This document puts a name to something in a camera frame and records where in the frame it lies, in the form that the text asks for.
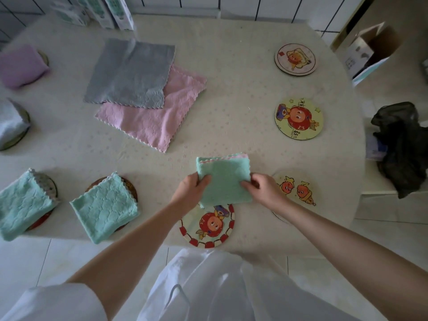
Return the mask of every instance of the cardboard box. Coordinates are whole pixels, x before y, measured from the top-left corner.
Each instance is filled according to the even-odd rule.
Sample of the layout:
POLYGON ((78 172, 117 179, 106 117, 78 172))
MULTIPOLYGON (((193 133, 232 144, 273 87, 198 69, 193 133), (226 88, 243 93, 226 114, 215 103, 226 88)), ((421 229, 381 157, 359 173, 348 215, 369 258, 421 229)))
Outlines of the cardboard box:
POLYGON ((78 4, 85 9, 86 13, 88 14, 89 18, 95 19, 94 14, 92 13, 91 9, 88 8, 88 3, 86 0, 77 0, 78 4))
POLYGON ((134 30, 134 21, 125 0, 106 0, 120 30, 134 30))
POLYGON ((86 0, 89 9, 94 14, 101 27, 114 29, 114 21, 103 0, 86 0))
POLYGON ((381 23, 360 31, 342 59, 356 86, 384 63, 401 45, 401 38, 391 26, 381 23))
POLYGON ((87 26, 91 20, 85 9, 77 5, 53 1, 51 8, 62 20, 74 25, 87 26))

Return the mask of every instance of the forearm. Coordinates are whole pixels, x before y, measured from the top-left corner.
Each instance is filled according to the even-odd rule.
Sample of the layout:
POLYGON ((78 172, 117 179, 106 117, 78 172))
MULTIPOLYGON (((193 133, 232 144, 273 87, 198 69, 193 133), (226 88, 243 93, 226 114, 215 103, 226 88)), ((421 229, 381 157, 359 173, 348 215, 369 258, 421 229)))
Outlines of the forearm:
POLYGON ((284 199, 291 222, 389 320, 428 318, 428 273, 392 251, 284 199))
POLYGON ((134 231, 111 244, 67 282, 83 283, 101 301, 109 320, 118 313, 140 281, 153 256, 179 216, 178 205, 168 205, 134 231))

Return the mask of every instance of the pink microfiber cloth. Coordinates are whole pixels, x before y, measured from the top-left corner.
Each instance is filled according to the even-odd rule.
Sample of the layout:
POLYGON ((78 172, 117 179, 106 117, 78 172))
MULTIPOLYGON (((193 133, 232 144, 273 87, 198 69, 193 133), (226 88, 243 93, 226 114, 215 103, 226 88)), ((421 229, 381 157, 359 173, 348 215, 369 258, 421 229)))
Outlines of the pink microfiber cloth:
POLYGON ((49 71, 37 49, 23 45, 0 55, 0 79, 8 88, 19 88, 31 83, 49 71))
POLYGON ((120 129, 140 142, 165 152, 207 79, 171 66, 165 101, 161 109, 145 109, 106 102, 95 117, 120 129))

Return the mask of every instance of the folded cloth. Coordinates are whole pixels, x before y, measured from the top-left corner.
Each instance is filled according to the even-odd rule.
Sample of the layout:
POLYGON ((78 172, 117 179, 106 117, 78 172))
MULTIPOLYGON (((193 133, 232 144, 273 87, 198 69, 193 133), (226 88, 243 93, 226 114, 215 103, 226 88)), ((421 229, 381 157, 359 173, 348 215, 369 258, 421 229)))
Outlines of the folded cloth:
POLYGON ((49 71, 37 49, 23 45, 0 55, 0 79, 8 88, 19 88, 49 71))
POLYGON ((202 194, 202 208, 221 205, 221 203, 238 204, 252 201, 249 192, 241 181, 250 181, 249 158, 247 154, 233 154, 220 157, 197 157, 196 171, 201 180, 211 175, 211 182, 202 194))
POLYGON ((196 97, 206 88, 205 83, 206 78, 172 65, 163 90, 165 103, 162 109, 125 107, 107 102, 95 117, 165 152, 196 97))
POLYGON ((34 169, 0 192, 0 235, 12 241, 59 204, 49 179, 34 169))
POLYGON ((173 45, 108 39, 83 100, 162 108, 174 54, 173 45))
POLYGON ((116 172, 70 204, 95 244, 139 215, 134 197, 116 172))
POLYGON ((9 100, 0 101, 0 148, 30 127, 24 110, 9 100))

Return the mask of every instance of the white sleeve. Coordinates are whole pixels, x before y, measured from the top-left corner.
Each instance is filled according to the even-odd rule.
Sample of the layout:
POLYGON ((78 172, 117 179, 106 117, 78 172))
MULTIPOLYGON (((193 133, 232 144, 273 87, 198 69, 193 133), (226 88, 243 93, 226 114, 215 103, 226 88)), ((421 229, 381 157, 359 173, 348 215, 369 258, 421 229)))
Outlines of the white sleeve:
POLYGON ((0 321, 107 321, 95 293, 84 284, 28 289, 0 321))

